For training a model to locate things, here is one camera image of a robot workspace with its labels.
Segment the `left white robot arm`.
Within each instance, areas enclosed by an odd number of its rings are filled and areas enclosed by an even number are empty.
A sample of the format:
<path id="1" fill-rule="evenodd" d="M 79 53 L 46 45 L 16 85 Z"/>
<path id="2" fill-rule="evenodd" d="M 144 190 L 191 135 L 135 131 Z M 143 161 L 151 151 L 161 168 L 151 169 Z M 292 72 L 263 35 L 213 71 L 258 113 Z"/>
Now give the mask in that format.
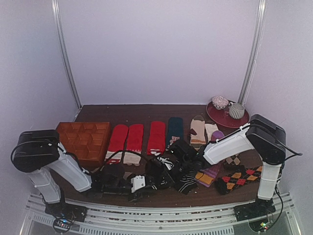
<path id="1" fill-rule="evenodd" d="M 10 159 L 18 171 L 28 175 L 59 217 L 68 216 L 70 206 L 62 200 L 62 189 L 54 182 L 51 171 L 58 173 L 80 193 L 130 195 L 132 200 L 153 184 L 152 179 L 144 175 L 126 180 L 117 173 L 108 174 L 105 166 L 94 173 L 86 170 L 75 154 L 66 151 L 56 130 L 22 132 Z"/>

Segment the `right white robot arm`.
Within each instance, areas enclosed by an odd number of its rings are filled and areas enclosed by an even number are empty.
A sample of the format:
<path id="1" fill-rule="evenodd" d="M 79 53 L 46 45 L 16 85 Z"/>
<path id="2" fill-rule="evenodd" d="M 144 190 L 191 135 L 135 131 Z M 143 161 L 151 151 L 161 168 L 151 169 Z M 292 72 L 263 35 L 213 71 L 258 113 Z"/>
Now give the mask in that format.
<path id="1" fill-rule="evenodd" d="M 263 166 L 257 201 L 251 204 L 251 212 L 261 216 L 269 209 L 269 201 L 276 189 L 282 166 L 286 160 L 286 132 L 283 128 L 264 118 L 253 115 L 250 122 L 222 139 L 209 141 L 199 149 L 184 140 L 175 141 L 169 151 L 177 158 L 174 163 L 157 157 L 152 165 L 161 172 L 152 179 L 153 189 L 175 187 L 188 193 L 196 185 L 196 172 L 210 168 L 219 162 L 248 150 L 256 150 Z"/>

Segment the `black sock white cuff stripes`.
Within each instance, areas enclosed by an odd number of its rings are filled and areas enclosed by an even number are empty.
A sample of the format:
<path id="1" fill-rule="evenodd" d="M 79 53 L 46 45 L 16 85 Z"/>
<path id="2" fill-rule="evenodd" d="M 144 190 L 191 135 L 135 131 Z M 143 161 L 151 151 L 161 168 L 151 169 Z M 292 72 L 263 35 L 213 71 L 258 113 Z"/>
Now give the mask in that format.
<path id="1" fill-rule="evenodd" d="M 166 189 L 166 188 L 170 188 L 170 187 L 164 187 L 164 186 L 162 186 L 162 185 L 161 185 L 160 188 L 157 188 L 156 185 L 154 184 L 154 179 L 153 179 L 152 177 L 148 176 L 148 175 L 146 175 L 146 176 L 149 178 L 150 182 L 152 183 L 152 188 L 153 188 L 153 189 Z"/>

